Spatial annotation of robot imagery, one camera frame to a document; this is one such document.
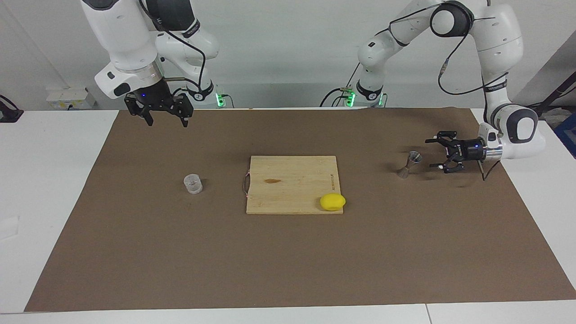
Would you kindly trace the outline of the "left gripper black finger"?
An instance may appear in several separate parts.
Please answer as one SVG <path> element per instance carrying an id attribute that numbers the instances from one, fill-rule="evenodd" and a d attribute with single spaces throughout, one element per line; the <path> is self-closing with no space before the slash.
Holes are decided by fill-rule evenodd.
<path id="1" fill-rule="evenodd" d="M 439 169 L 444 174 L 454 174 L 465 169 L 463 162 L 465 162 L 465 159 L 448 157 L 444 162 L 430 164 L 430 168 Z"/>
<path id="2" fill-rule="evenodd" d="M 438 143 L 445 148 L 457 149 L 459 140 L 456 131 L 439 131 L 434 137 L 425 140 L 426 144 Z"/>

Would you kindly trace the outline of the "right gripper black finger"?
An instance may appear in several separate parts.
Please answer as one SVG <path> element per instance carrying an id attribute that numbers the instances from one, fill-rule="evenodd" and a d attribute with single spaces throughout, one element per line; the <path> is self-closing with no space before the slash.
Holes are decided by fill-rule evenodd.
<path id="1" fill-rule="evenodd" d="M 132 116 L 139 116 L 144 119 L 148 126 L 153 125 L 153 118 L 150 114 L 150 107 L 148 105 L 144 105 L 141 107 L 139 102 L 135 96 L 124 96 L 124 103 L 128 108 L 128 112 Z"/>
<path id="2" fill-rule="evenodd" d="M 173 96 L 173 115 L 177 116 L 183 127 L 188 127 L 189 119 L 193 116 L 194 107 L 185 94 Z"/>

